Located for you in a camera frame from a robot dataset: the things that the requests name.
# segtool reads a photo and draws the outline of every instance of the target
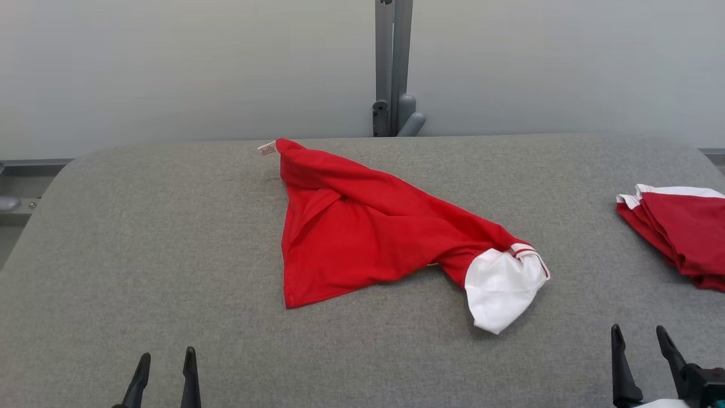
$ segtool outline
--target white sleeve cuff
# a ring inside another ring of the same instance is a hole
[[[534,249],[514,244],[511,250],[489,249],[474,258],[465,275],[465,292],[473,324],[501,333],[531,304],[550,278]]]
[[[630,210],[634,210],[640,204],[642,194],[646,192],[667,195],[690,195],[693,197],[725,198],[725,195],[713,189],[699,187],[652,187],[646,184],[637,184],[634,188],[637,191],[637,195],[619,194],[617,195],[617,203],[625,203]]]

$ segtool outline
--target fabric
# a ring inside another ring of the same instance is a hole
[[[539,254],[499,224],[346,158],[286,139],[276,150],[289,196],[289,308],[438,264],[465,287],[475,326],[498,334],[550,278]]]
[[[614,323],[649,399],[676,395],[657,324],[688,361],[722,367],[722,293],[695,288],[612,211],[638,181],[725,192],[694,148],[581,134],[304,140],[536,248],[551,285],[493,335],[438,266],[287,309],[288,198],[262,143],[124,147],[58,175],[0,271],[0,407],[112,407],[147,351],[143,406],[178,406],[187,346],[204,407],[608,408]]]
[[[707,188],[636,185],[617,211],[702,289],[725,291],[725,195]]]

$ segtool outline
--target folded red shirt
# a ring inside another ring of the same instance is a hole
[[[617,211],[702,289],[725,291],[725,195],[706,188],[636,185]]]
[[[465,288],[474,324],[499,333],[549,279],[539,254],[499,224],[346,158],[286,139],[276,149],[289,196],[288,308],[439,264]]]

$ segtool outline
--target metal pole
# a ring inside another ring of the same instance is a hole
[[[393,0],[375,0],[375,79],[373,136],[388,137],[390,132],[390,86],[393,58]]]
[[[390,133],[396,136],[403,123],[398,120],[398,99],[407,91],[410,27],[413,24],[413,0],[395,0],[393,27],[393,65],[391,80]]]

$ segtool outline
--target gray padded surface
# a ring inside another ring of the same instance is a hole
[[[638,182],[725,192],[693,148],[594,135],[303,141],[534,245],[552,279],[496,336],[435,267],[285,310],[287,198],[260,144],[120,148],[66,167],[0,273],[0,406],[110,407],[149,351],[144,407],[172,407],[189,345],[205,407],[608,407],[614,322],[650,399],[675,396],[658,324],[685,358],[725,363],[725,295],[693,287],[615,212]]]

